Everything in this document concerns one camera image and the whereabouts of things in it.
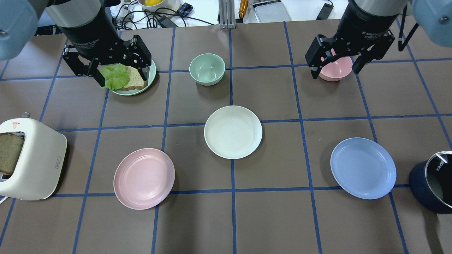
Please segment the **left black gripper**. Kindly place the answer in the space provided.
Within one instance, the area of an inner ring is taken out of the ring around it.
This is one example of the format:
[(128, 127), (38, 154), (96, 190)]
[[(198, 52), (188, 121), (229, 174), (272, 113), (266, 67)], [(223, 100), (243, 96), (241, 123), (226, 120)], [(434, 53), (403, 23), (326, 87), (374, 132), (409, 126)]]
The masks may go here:
[(98, 66), (121, 63), (137, 69), (144, 81), (148, 80), (152, 55), (139, 35), (122, 41), (111, 21), (111, 15), (100, 10), (95, 18), (79, 27), (61, 27), (72, 44), (64, 48), (62, 57), (78, 77), (92, 77), (105, 87), (105, 77)]

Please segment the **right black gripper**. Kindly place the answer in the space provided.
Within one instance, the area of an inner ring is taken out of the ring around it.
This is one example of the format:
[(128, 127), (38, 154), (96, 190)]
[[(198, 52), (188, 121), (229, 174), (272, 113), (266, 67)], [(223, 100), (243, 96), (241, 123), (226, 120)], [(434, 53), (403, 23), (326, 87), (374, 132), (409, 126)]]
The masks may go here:
[(322, 68), (346, 56), (348, 48), (360, 50), (373, 45), (359, 53), (352, 65), (354, 74), (371, 61), (382, 59), (395, 40), (391, 30), (387, 30), (390, 25), (390, 16), (377, 16), (357, 4), (348, 4), (334, 37), (316, 35), (305, 54), (312, 78), (317, 79)]

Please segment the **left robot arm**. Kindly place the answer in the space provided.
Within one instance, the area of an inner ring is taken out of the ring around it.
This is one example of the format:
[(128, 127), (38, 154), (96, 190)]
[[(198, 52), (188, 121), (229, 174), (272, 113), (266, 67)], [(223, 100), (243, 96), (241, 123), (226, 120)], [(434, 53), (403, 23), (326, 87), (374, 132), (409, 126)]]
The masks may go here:
[(119, 4), (119, 0), (2, 0), (1, 60), (20, 54), (46, 12), (71, 42), (63, 60), (74, 74), (93, 77), (101, 87), (112, 89), (112, 77), (98, 67), (122, 64), (136, 69), (147, 84), (151, 53), (139, 35), (120, 39), (106, 10)]

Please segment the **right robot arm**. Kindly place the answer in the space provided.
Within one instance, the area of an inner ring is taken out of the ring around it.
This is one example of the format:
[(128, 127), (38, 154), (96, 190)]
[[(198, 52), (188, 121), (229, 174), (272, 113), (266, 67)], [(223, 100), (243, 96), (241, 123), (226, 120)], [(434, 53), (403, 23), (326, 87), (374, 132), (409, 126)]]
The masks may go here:
[(396, 39), (390, 26), (400, 13), (405, 16), (408, 4), (416, 24), (404, 42), (398, 38), (399, 50), (406, 47), (417, 27), (422, 27), (435, 44), (451, 47), (450, 0), (350, 0), (334, 36), (316, 35), (305, 54), (312, 77), (318, 78), (327, 64), (342, 57), (357, 56), (352, 65), (354, 74), (371, 61), (382, 59)]

